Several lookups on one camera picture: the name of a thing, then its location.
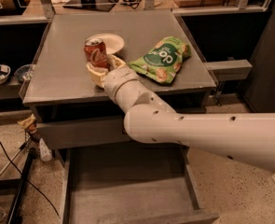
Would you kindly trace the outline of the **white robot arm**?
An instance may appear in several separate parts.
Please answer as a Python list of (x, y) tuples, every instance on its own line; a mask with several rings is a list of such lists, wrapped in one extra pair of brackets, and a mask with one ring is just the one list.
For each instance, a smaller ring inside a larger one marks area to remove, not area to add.
[(92, 81), (125, 113), (127, 135), (140, 143), (175, 143), (275, 173), (275, 113), (180, 114), (146, 88), (114, 55), (106, 68), (87, 63)]

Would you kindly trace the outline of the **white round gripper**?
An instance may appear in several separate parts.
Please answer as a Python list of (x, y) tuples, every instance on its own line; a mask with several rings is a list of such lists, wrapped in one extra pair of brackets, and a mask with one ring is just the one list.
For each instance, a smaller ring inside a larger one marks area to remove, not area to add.
[(87, 63), (87, 69), (92, 81), (100, 88), (104, 88), (107, 96), (117, 105), (133, 105), (138, 97), (140, 85), (139, 76), (126, 63), (115, 55), (108, 54), (107, 68), (96, 67)]

